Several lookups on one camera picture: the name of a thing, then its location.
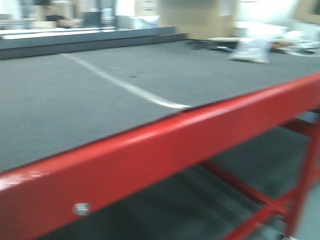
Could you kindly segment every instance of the white wall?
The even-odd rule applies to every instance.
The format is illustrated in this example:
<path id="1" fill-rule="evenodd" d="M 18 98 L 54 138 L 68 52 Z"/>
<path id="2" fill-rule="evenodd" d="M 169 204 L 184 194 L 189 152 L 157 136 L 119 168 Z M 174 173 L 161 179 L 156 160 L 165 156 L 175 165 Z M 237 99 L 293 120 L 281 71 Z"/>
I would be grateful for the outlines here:
<path id="1" fill-rule="evenodd" d="M 257 0 L 238 3 L 238 21 L 257 21 L 291 27 L 298 0 Z"/>
<path id="2" fill-rule="evenodd" d="M 3 13 L 4 12 L 4 7 L 2 5 L 2 0 L 0 0 L 0 13 Z"/>
<path id="3" fill-rule="evenodd" d="M 1 0 L 2 13 L 11 14 L 13 19 L 21 18 L 21 10 L 18 5 L 19 0 Z"/>
<path id="4" fill-rule="evenodd" d="M 117 0 L 115 14 L 119 16 L 134 16 L 135 0 Z"/>

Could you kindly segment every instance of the plastic bag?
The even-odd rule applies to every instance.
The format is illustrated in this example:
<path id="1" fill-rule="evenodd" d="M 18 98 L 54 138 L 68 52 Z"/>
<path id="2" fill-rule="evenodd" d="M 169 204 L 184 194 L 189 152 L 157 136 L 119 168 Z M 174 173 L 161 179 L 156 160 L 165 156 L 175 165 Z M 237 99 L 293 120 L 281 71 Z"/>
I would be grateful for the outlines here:
<path id="1" fill-rule="evenodd" d="M 229 57 L 231 60 L 248 61 L 253 63 L 269 63 L 268 53 L 274 38 L 282 35 L 285 27 L 251 22 L 248 26 L 247 37 L 242 38 Z"/>

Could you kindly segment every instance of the person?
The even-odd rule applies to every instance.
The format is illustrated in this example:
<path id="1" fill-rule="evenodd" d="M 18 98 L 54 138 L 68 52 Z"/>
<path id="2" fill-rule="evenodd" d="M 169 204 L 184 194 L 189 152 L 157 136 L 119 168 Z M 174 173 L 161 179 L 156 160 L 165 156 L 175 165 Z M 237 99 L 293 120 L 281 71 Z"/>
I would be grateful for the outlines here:
<path id="1" fill-rule="evenodd" d="M 51 0 L 43 0 L 45 19 L 48 22 L 56 22 L 58 28 L 74 28 L 77 23 L 74 19 L 66 18 L 65 16 L 58 15 Z"/>

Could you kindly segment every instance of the gray shelf surface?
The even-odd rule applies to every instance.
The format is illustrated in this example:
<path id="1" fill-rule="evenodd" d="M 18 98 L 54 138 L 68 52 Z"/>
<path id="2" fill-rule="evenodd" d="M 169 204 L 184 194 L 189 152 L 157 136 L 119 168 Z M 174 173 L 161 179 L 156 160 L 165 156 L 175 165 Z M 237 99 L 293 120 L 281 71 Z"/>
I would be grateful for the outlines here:
<path id="1" fill-rule="evenodd" d="M 120 88 L 99 70 L 196 108 L 319 70 L 320 58 L 270 54 L 270 64 L 227 60 L 186 41 L 0 61 L 0 172 L 176 114 Z"/>

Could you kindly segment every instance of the red table leg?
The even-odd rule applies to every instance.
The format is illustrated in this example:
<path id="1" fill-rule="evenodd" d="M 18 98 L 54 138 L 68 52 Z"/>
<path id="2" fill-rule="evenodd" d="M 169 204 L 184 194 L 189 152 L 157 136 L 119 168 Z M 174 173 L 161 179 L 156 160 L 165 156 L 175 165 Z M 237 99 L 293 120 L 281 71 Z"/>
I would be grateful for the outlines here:
<path id="1" fill-rule="evenodd" d="M 287 227 L 285 230 L 287 236 L 293 236 L 295 234 L 299 217 L 303 210 L 308 190 L 311 187 L 313 176 L 318 165 L 320 152 L 320 117 L 318 117 L 314 126 L 314 131 L 312 131 L 310 137 L 310 143 L 307 148 L 305 161 L 297 185 L 297 195 L 293 199 L 292 209 L 287 216 Z"/>

